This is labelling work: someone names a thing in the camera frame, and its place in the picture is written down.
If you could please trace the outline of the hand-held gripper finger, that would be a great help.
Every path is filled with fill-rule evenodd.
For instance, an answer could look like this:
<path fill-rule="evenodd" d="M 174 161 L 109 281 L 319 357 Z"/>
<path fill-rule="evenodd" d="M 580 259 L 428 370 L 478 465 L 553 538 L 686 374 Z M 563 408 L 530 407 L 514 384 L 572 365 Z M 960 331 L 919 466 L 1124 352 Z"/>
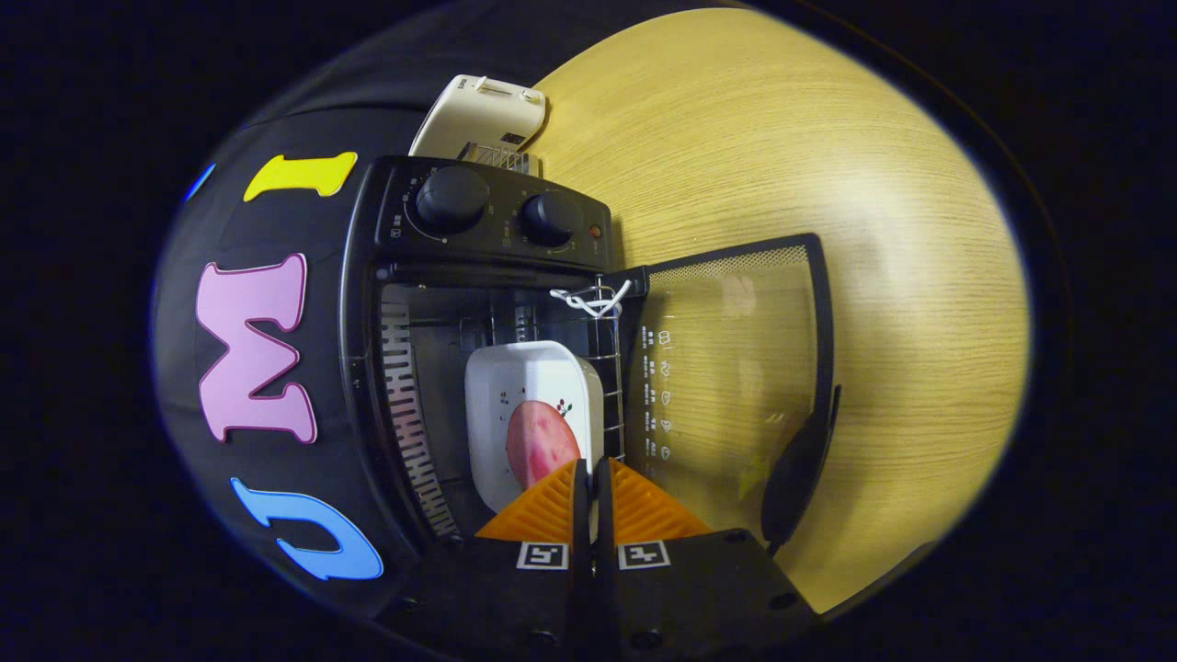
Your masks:
<path fill-rule="evenodd" d="M 714 531 L 612 458 L 596 498 L 601 658 L 777 661 L 819 624 L 753 532 Z"/>
<path fill-rule="evenodd" d="M 576 661 L 594 615 L 591 478 L 584 461 L 531 486 L 488 535 L 428 549 L 383 628 L 446 661 Z"/>

